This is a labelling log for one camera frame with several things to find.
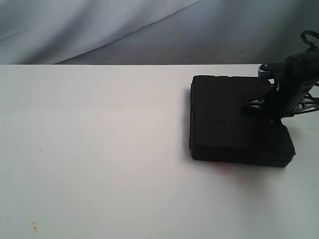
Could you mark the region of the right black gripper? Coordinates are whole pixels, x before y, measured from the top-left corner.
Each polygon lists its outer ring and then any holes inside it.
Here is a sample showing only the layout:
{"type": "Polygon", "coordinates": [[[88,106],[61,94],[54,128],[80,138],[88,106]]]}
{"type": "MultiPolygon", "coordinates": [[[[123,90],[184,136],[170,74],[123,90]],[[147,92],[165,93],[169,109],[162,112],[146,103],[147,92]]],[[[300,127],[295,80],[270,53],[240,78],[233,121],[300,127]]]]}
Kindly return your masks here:
{"type": "Polygon", "coordinates": [[[282,118],[319,110],[318,97],[310,94],[310,90],[319,85],[318,81],[304,82],[300,86],[287,83],[283,87],[280,87],[280,81],[262,80],[261,82],[269,85],[270,91],[264,95],[246,99],[245,110],[255,115],[270,116],[270,124],[282,124],[282,118]]]}

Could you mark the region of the right grey black robot arm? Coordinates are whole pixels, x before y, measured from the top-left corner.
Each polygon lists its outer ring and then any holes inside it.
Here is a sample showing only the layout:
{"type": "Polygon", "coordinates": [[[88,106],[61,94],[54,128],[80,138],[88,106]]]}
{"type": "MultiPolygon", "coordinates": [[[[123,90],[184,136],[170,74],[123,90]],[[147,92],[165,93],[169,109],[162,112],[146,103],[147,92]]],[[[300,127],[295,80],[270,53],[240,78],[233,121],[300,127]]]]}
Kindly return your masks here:
{"type": "Polygon", "coordinates": [[[270,90],[247,99],[247,112],[276,120],[319,110],[318,97],[310,94],[310,90],[319,85],[318,49],[290,56],[283,63],[262,64],[258,78],[269,85],[270,90]]]}

